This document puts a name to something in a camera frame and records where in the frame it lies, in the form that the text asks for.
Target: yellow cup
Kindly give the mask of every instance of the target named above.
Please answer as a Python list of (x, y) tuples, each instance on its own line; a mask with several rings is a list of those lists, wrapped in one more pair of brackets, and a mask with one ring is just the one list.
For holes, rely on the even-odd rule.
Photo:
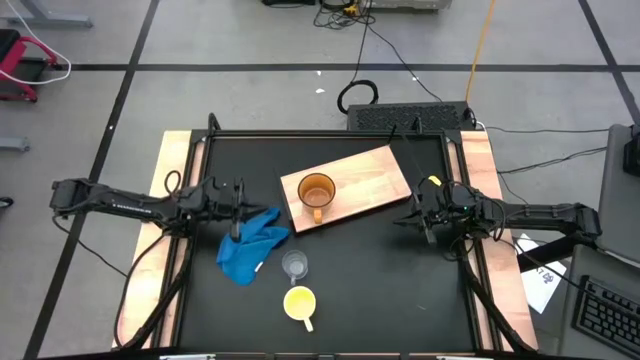
[(284, 296), (284, 312), (293, 320), (304, 321), (308, 332), (313, 331), (311, 315), (316, 310), (316, 296), (305, 286), (296, 286)]

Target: red object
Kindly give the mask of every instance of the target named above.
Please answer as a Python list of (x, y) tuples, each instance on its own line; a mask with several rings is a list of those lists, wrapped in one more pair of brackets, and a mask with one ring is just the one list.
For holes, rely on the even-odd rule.
[[(22, 55), (24, 55), (27, 50), (26, 43), (32, 43), (42, 49), (42, 51), (49, 56), (49, 58), (46, 59), (49, 66), (56, 66), (58, 64), (58, 58), (55, 54), (53, 54), (46, 46), (42, 45), (38, 40), (28, 36), (20, 36), (20, 33), (16, 30), (0, 29), (0, 70), (14, 76), (14, 71), (20, 64)], [(29, 100), (33, 102), (38, 100), (35, 90), (30, 85), (21, 84), (9, 79), (3, 74), (0, 74), (0, 82), (5, 81), (14, 83), (23, 91), (23, 93), (20, 95), (0, 93), (1, 99)]]

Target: white cable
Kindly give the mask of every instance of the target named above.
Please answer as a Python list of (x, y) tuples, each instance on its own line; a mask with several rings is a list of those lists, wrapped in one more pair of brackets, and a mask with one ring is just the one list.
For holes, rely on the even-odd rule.
[(20, 19), (20, 21), (22, 22), (22, 25), (24, 25), (24, 27), (29, 31), (29, 34), (31, 34), (31, 36), (36, 39), (40, 44), (42, 44), (44, 47), (46, 47), (47, 49), (49, 49), (52, 53), (60, 56), (64, 61), (67, 62), (67, 73), (64, 74), (64, 76), (61, 76), (59, 78), (53, 78), (53, 79), (49, 79), (46, 81), (40, 81), (40, 82), (35, 82), (35, 81), (24, 81), (24, 80), (20, 80), (20, 79), (16, 79), (13, 76), (7, 74), (6, 72), (0, 70), (0, 74), (2, 74), (3, 76), (17, 82), (20, 84), (25, 84), (25, 85), (45, 85), (45, 84), (51, 84), (52, 82), (56, 82), (56, 81), (60, 81), (60, 80), (65, 80), (66, 78), (69, 77), (69, 75), (71, 75), (71, 61), (69, 61), (69, 59), (67, 59), (64, 55), (60, 54), (59, 52), (53, 50), (49, 45), (45, 44), (42, 40), (40, 40), (36, 34), (33, 33), (33, 31), (31, 31), (31, 28), (29, 27), (29, 25), (27, 25), (27, 22), (24, 21), (24, 19), (22, 18), (22, 16), (20, 16), (20, 14), (18, 13), (18, 11), (16, 10), (16, 8), (13, 7), (13, 4), (11, 4), (11, 2), (9, 0), (5, 0), (7, 2), (7, 5), (9, 5), (9, 7), (11, 8), (11, 10), (13, 11), (14, 14), (16, 14), (16, 16), (18, 17), (18, 19)]
[(484, 124), (482, 123), (482, 121), (478, 121), (476, 120), (476, 124), (479, 124), (480, 126), (482, 126), (482, 130), (484, 130), (484, 132), (487, 132), (487, 127), (484, 126)]

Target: clear plastic cup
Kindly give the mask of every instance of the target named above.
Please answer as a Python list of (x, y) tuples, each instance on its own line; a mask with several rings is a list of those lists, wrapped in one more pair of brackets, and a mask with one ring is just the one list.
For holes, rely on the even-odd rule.
[(307, 255), (299, 250), (288, 251), (282, 257), (282, 268), (291, 279), (291, 286), (295, 286), (296, 280), (305, 277), (307, 271), (309, 271)]

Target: wooden cutting board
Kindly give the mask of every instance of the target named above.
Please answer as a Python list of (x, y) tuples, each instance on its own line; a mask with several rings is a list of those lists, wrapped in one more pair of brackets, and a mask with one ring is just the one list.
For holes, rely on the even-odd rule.
[[(298, 197), (302, 178), (312, 173), (328, 175), (336, 184), (336, 196), (322, 213), (322, 224), (303, 207)], [(312, 167), (280, 178), (296, 232), (328, 224), (411, 195), (389, 145)]]

